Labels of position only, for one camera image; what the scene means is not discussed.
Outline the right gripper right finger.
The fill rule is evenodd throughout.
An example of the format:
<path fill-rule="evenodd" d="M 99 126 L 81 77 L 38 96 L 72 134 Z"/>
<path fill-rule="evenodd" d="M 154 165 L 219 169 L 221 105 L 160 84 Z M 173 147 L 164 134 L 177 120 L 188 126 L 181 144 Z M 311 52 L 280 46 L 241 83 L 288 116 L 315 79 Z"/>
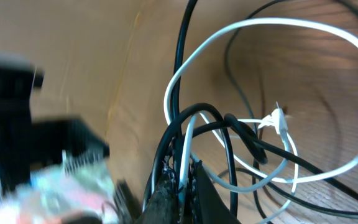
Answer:
<path fill-rule="evenodd" d="M 194 223 L 240 224 L 221 200 L 201 161 L 191 165 L 190 207 Z"/>

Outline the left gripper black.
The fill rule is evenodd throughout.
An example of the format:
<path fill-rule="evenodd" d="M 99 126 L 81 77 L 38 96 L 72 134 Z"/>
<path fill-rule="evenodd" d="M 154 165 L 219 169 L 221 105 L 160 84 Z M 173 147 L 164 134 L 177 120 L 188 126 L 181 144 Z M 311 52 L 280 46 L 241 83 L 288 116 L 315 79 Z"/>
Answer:
<path fill-rule="evenodd" d="M 109 157 L 109 146 L 77 117 L 33 121 L 30 96 L 43 85 L 44 71 L 21 58 L 0 56 L 0 193 L 30 179 L 33 164 L 74 160 L 69 170 Z"/>

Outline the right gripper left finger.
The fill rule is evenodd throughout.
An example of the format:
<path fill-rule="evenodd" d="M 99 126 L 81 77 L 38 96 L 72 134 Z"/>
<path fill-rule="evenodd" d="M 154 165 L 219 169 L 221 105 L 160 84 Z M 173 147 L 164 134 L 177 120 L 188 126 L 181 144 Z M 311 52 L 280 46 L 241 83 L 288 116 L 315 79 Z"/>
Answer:
<path fill-rule="evenodd" d="M 149 176 L 144 192 L 142 213 L 135 224 L 177 224 L 179 219 L 177 183 L 175 171 L 169 162 L 172 155 L 162 161 L 162 175 L 151 192 L 152 175 Z"/>

